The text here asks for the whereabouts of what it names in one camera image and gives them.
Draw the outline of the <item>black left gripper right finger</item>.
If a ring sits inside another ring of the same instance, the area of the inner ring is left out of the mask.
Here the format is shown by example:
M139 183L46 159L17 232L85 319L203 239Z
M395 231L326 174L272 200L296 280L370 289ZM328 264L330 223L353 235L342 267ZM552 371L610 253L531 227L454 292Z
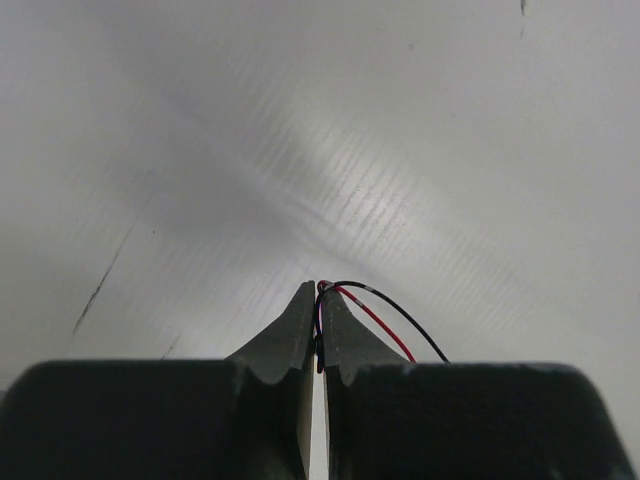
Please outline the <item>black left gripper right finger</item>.
M559 363L418 363L319 286L332 479L632 479L593 383Z

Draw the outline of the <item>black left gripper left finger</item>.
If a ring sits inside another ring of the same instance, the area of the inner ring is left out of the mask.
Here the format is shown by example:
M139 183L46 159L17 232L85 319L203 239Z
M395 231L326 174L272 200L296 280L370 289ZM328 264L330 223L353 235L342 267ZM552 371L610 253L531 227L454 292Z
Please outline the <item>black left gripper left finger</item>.
M315 285L223 359L47 361L1 402L5 479L304 479Z

